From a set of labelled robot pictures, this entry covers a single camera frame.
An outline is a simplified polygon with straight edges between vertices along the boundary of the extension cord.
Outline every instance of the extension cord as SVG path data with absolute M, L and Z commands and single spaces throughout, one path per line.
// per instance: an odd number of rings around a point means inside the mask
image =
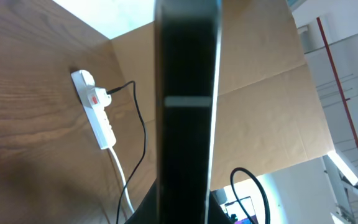
M 71 78 L 100 149 L 113 147 L 116 137 L 104 112 L 104 108 L 111 103 L 111 96 L 106 93 L 106 89 L 95 87 L 93 76 L 86 70 L 73 72 Z

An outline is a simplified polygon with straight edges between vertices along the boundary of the power strip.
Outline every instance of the power strip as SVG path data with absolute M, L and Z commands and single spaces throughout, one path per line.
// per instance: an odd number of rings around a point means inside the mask
M 104 88 L 95 87 L 93 76 L 86 70 L 73 72 L 71 78 L 100 149 L 113 147 L 116 137 L 111 129 L 109 118 L 104 112 L 104 107 L 111 103 L 111 96 Z

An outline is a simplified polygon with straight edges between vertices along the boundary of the cardboard box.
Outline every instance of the cardboard box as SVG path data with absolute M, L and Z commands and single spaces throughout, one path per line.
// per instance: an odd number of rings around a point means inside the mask
M 154 125 L 154 30 L 112 40 L 124 78 Z M 334 150 L 286 0 L 224 0 L 211 189 L 235 167 L 266 174 Z M 236 181 L 244 180 L 242 175 Z

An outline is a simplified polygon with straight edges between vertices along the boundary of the brown table top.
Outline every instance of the brown table top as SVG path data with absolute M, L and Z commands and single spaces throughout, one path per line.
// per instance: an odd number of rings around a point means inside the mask
M 115 222 L 118 172 L 98 147 L 70 69 L 90 71 L 107 89 L 124 84 L 110 41 L 59 5 L 0 0 L 0 223 Z M 106 112 L 128 177 L 143 141 L 130 91 L 114 94 Z M 135 207 L 154 164 L 150 150 L 129 186 Z

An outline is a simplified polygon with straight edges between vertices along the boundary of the fluorescent light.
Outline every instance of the fluorescent light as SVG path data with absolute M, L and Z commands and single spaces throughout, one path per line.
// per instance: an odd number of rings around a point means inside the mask
M 358 184 L 358 170 L 352 162 L 341 152 L 331 151 L 328 157 L 334 162 L 336 167 L 345 175 L 352 185 Z
M 334 220 L 334 224 L 351 224 L 344 218 L 340 217 L 338 214 L 331 213 L 331 216 Z

